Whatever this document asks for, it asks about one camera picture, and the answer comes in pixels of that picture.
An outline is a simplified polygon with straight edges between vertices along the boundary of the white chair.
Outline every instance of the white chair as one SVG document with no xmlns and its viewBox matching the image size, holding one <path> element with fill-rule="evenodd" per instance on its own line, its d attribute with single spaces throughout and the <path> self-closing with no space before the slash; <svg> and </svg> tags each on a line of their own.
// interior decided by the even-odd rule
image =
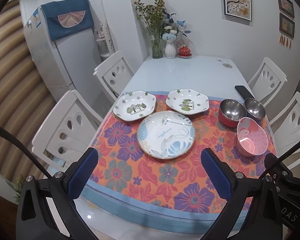
<svg viewBox="0 0 300 240">
<path fill-rule="evenodd" d="M 94 75 L 101 82 L 103 91 L 114 103 L 134 73 L 125 61 L 122 52 L 117 51 L 95 69 Z"/>
<path fill-rule="evenodd" d="M 300 141 L 300 93 L 296 92 L 287 106 L 270 122 L 273 125 L 285 117 L 283 123 L 273 134 L 277 156 L 280 157 Z M 288 166 L 292 169 L 300 164 L 300 158 Z"/>
<path fill-rule="evenodd" d="M 286 75 L 282 70 L 268 57 L 263 59 L 263 62 L 248 82 L 248 85 L 256 82 L 253 87 L 250 86 L 256 100 L 266 106 L 279 92 L 283 84 L 287 81 Z"/>
<path fill-rule="evenodd" d="M 32 140 L 32 152 L 58 171 L 79 160 L 103 121 L 77 90 L 66 92 L 51 110 Z M 65 161 L 53 161 L 45 152 Z"/>
</svg>

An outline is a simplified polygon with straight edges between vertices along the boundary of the silver bolt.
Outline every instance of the silver bolt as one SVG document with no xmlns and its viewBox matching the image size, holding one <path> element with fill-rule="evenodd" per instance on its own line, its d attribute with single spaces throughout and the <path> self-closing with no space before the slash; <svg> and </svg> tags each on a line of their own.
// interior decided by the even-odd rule
<svg viewBox="0 0 300 240">
<path fill-rule="evenodd" d="M 270 176 L 266 176 L 266 181 L 269 181 L 269 182 L 271 182 L 272 181 L 272 178 L 270 177 Z"/>
<path fill-rule="evenodd" d="M 238 179 L 242 179 L 244 177 L 243 173 L 242 172 L 236 172 L 235 173 L 235 176 L 238 178 Z"/>
<path fill-rule="evenodd" d="M 26 178 L 26 181 L 29 182 L 33 179 L 33 176 L 29 175 L 27 178 Z"/>
<path fill-rule="evenodd" d="M 58 172 L 56 172 L 54 174 L 54 177 L 57 178 L 57 179 L 61 178 L 62 176 L 63 176 L 63 172 L 62 171 L 58 171 Z"/>
</svg>

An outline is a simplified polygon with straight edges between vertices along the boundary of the round plate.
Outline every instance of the round plate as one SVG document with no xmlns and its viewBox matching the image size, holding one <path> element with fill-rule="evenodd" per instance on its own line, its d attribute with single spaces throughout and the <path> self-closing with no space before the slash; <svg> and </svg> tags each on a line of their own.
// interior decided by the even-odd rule
<svg viewBox="0 0 300 240">
<path fill-rule="evenodd" d="M 173 111 L 151 114 L 142 120 L 137 138 L 144 152 L 159 159 L 173 159 L 194 143 L 195 130 L 189 118 Z"/>
<path fill-rule="evenodd" d="M 181 56 L 180 55 L 180 53 L 179 53 L 179 57 L 191 57 L 192 56 L 192 54 L 190 53 L 190 55 L 189 56 Z"/>
<path fill-rule="evenodd" d="M 209 109 L 209 99 L 206 95 L 193 89 L 178 89 L 170 91 L 167 106 L 181 114 L 198 114 Z"/>
<path fill-rule="evenodd" d="M 152 114 L 156 98 L 154 95 L 139 90 L 128 93 L 118 99 L 113 113 L 120 119 L 130 122 Z"/>
</svg>

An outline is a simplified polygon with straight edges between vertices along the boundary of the striped curtain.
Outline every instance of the striped curtain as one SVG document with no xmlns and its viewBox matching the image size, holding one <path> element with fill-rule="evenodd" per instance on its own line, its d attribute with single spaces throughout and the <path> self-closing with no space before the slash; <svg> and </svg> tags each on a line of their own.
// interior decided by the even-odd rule
<svg viewBox="0 0 300 240">
<path fill-rule="evenodd" d="M 0 126 L 30 150 L 33 136 L 55 104 L 26 44 L 19 0 L 13 0 L 0 14 Z M 3 138 L 0 174 L 12 182 L 30 174 L 42 176 L 17 147 Z"/>
</svg>

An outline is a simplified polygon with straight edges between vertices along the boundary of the vase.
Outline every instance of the vase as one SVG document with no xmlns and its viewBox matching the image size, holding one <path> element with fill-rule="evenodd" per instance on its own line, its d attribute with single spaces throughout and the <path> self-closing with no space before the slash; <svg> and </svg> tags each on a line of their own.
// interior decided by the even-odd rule
<svg viewBox="0 0 300 240">
<path fill-rule="evenodd" d="M 173 45 L 173 40 L 167 40 L 167 45 L 165 49 L 165 54 L 167 58 L 175 58 L 176 57 L 176 48 Z"/>
<path fill-rule="evenodd" d="M 152 44 L 152 57 L 161 58 L 163 57 L 161 45 L 160 45 L 160 28 L 157 30 L 148 29 Z"/>
</svg>

